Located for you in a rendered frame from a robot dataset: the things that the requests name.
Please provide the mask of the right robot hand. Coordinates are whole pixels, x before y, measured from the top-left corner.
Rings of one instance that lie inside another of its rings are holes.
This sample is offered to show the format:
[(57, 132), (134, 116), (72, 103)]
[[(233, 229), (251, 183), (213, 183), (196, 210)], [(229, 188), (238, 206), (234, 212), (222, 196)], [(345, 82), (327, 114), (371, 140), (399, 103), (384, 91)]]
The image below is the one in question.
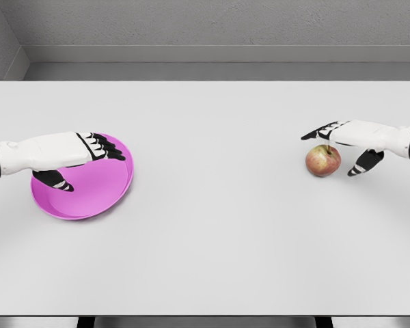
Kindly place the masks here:
[(348, 176), (356, 176), (370, 171), (383, 160), (386, 150), (393, 150), (389, 139), (394, 130), (382, 124), (351, 120), (335, 121), (301, 137), (301, 140), (321, 138), (345, 146), (364, 148), (365, 151), (348, 171)]

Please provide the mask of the pink plate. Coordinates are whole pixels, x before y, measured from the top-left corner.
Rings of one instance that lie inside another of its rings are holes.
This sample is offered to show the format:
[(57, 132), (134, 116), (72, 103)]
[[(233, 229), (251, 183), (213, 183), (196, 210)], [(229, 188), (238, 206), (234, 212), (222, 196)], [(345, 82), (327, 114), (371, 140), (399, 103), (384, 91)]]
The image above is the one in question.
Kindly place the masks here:
[(115, 144), (125, 159), (92, 161), (83, 166), (59, 169), (74, 187), (73, 192), (50, 188), (32, 178), (31, 194), (42, 211), (59, 219), (86, 219), (110, 209), (122, 198), (133, 179), (133, 158), (119, 139), (104, 136)]

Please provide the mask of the red yellow apple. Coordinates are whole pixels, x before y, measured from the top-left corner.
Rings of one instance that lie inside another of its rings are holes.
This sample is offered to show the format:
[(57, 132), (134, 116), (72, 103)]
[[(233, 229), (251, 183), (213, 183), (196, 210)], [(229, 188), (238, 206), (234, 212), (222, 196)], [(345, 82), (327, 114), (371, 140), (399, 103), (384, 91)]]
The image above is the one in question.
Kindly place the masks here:
[(308, 151), (305, 157), (307, 170), (318, 177), (329, 176), (341, 165), (338, 150), (328, 145), (318, 145)]

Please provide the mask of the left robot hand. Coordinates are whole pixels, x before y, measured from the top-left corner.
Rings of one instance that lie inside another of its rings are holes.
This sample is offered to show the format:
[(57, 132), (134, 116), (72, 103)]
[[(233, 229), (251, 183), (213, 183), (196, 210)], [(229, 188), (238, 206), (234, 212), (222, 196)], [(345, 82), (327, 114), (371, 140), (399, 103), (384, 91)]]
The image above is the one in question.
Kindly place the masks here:
[(40, 152), (33, 160), (32, 176), (42, 184), (60, 191), (74, 187), (59, 172), (63, 167), (78, 167), (92, 161), (126, 157), (117, 146), (99, 133), (55, 133), (35, 138)]

